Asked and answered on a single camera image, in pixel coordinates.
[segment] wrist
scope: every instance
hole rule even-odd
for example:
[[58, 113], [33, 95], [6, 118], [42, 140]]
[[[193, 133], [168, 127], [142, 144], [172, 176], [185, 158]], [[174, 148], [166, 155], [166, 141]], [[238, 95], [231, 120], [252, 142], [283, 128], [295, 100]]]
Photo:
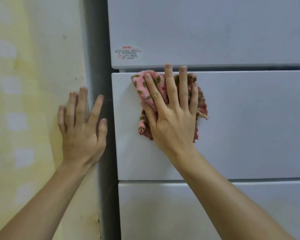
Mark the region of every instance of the wrist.
[[57, 168], [57, 172], [72, 175], [74, 177], [84, 177], [88, 172], [89, 167], [87, 165], [81, 165], [74, 162], [65, 162]]
[[187, 148], [176, 150], [169, 159], [174, 167], [179, 171], [195, 157], [197, 152], [196, 147], [191, 145]]

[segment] towel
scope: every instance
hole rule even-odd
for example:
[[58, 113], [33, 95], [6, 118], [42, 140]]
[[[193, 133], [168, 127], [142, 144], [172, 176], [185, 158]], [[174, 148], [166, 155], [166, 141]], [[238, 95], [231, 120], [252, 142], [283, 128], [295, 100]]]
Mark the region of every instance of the towel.
[[[148, 90], [146, 80], [144, 77], [144, 75], [146, 73], [149, 73], [152, 76], [152, 79], [153, 79], [158, 91], [160, 92], [164, 102], [166, 104], [168, 104], [169, 97], [168, 97], [168, 93], [167, 93], [167, 84], [165, 81], [165, 76], [164, 76], [164, 74], [157, 73], [152, 70], [148, 70], [148, 71], [138, 72], [136, 75], [131, 77], [133, 85], [135, 86], [137, 93], [140, 96], [141, 100], [146, 102], [153, 109], [156, 117], [158, 118], [158, 109], [150, 95], [150, 92]], [[197, 76], [193, 73], [188, 73], [187, 76], [188, 76], [188, 103], [190, 103], [192, 86], [193, 86], [194, 82], [196, 82]], [[178, 95], [179, 95], [179, 75], [175, 75], [174, 79], [175, 79], [175, 83], [176, 83], [176, 87], [177, 87], [177, 91], [178, 91]], [[199, 90], [199, 96], [198, 96], [198, 110], [196, 113], [196, 121], [198, 120], [198, 118], [205, 118], [207, 120], [208, 119], [208, 110], [207, 110], [206, 100], [204, 98], [204, 93], [202, 92], [200, 87], [198, 87], [198, 90]], [[153, 140], [151, 130], [149, 127], [149, 121], [148, 121], [148, 118], [147, 118], [144, 110], [142, 110], [142, 112], [141, 112], [138, 131], [139, 131], [140, 135], [144, 135], [145, 137], [148, 137], [150, 140]], [[198, 136], [197, 123], [196, 123], [193, 142], [195, 142], [195, 140], [197, 140], [197, 139], [199, 139], [199, 136]]]

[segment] sticker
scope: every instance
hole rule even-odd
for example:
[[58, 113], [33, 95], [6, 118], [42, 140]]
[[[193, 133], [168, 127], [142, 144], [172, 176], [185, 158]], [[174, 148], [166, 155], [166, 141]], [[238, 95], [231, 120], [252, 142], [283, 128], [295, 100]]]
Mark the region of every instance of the sticker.
[[137, 60], [141, 59], [143, 50], [137, 46], [122, 46], [114, 51], [115, 57], [120, 60]]

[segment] refrigerator door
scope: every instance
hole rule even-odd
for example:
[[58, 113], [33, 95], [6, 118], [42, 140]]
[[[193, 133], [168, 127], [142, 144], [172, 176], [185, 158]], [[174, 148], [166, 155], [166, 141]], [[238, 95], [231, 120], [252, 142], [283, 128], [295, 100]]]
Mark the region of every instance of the refrigerator door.
[[[234, 183], [300, 240], [300, 181]], [[119, 183], [122, 240], [220, 240], [186, 183]]]
[[300, 0], [108, 0], [112, 67], [300, 64]]
[[[196, 148], [228, 179], [300, 177], [300, 71], [195, 72], [209, 120]], [[154, 141], [138, 134], [134, 73], [113, 73], [119, 180], [180, 180]]]

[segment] yellowed wall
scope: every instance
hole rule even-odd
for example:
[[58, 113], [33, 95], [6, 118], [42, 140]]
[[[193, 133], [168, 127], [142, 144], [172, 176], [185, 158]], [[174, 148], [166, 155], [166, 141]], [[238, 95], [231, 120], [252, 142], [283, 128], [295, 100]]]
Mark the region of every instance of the yellowed wall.
[[[64, 28], [65, 13], [72, 13], [76, 28], [60, 36], [52, 33], [49, 25]], [[61, 162], [55, 114], [69, 91], [85, 85], [79, 13], [79, 0], [0, 0], [0, 229]], [[50, 15], [60, 18], [52, 24], [45, 20]], [[99, 237], [91, 170], [55, 239]]]

